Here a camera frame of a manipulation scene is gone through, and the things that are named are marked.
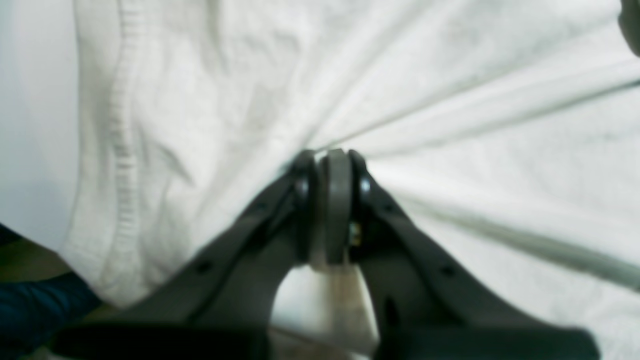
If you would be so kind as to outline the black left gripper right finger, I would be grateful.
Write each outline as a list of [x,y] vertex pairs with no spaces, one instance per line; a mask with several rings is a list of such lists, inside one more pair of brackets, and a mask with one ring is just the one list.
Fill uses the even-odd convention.
[[551,325],[517,309],[418,229],[348,152],[354,215],[350,258],[362,271],[379,342],[375,360],[599,360],[587,330]]

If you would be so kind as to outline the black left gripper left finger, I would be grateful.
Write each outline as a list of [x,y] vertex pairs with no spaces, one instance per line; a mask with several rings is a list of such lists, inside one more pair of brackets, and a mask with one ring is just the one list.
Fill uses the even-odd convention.
[[314,152],[303,150],[166,284],[112,317],[58,332],[51,352],[69,360],[269,360],[275,296],[309,257],[315,177]]

